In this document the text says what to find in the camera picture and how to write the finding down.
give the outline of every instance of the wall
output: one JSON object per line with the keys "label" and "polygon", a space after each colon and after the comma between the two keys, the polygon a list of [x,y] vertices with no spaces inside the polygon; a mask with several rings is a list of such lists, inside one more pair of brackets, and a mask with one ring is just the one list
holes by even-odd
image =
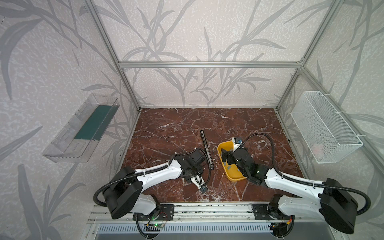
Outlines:
{"label": "wall", "polygon": [[[82,1],[0,1],[0,239],[79,239],[137,112]],[[87,163],[41,154],[90,93],[121,103]]]}
{"label": "wall", "polygon": [[[384,1],[344,1],[313,55],[305,65],[336,102],[383,153]],[[292,140],[313,179],[334,178],[346,187],[366,192],[368,212],[356,219],[349,238],[378,240],[384,235],[384,178],[361,149],[338,163],[318,164],[290,113],[303,91],[314,91],[299,77],[279,110]],[[361,207],[364,200],[357,196]]]}
{"label": "wall", "polygon": [[[299,61],[332,1],[94,2],[120,61]],[[292,72],[126,69],[140,104],[152,107],[275,106]],[[236,73],[252,79],[235,84]]]}

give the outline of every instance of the yellow plastic bin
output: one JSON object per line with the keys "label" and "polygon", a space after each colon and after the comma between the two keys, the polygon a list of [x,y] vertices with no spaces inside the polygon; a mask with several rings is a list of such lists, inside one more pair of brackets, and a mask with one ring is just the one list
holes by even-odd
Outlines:
{"label": "yellow plastic bin", "polygon": [[227,175],[227,178],[229,179],[229,181],[237,182],[237,181],[246,179],[246,177],[244,177],[241,174],[236,164],[228,165],[227,162],[223,162],[223,159],[221,156],[221,149],[224,149],[226,151],[233,150],[233,142],[232,141],[222,142],[217,146],[217,151],[220,157],[221,164],[223,165],[225,174]]}

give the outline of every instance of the white wire basket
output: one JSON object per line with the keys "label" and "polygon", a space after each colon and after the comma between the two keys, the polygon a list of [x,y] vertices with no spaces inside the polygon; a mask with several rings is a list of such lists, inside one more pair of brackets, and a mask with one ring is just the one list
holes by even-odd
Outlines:
{"label": "white wire basket", "polygon": [[359,136],[319,91],[303,92],[291,116],[318,163],[339,162],[362,146]]}

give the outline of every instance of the clear plastic shelf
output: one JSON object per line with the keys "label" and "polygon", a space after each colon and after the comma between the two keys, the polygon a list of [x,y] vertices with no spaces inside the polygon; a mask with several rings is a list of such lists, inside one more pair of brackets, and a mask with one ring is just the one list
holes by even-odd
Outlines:
{"label": "clear plastic shelf", "polygon": [[117,97],[91,94],[43,156],[54,162],[87,162],[119,106]]}

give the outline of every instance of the black bracket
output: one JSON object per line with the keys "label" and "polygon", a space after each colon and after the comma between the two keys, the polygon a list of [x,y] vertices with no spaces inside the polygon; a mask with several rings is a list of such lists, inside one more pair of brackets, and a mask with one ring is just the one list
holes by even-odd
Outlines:
{"label": "black bracket", "polygon": [[[175,210],[175,205],[174,204],[161,204],[161,209],[160,211],[161,212],[165,212],[164,213],[160,213],[158,218],[156,218],[154,221],[156,220],[167,220],[167,221],[171,221],[173,220],[173,214],[174,214],[174,210]],[[139,221],[149,221],[149,216],[148,215],[144,215],[144,214],[141,214],[141,213],[137,213],[137,217],[139,219]]]}
{"label": "black bracket", "polygon": [[268,204],[252,204],[253,215],[255,220],[271,220],[268,213]]}

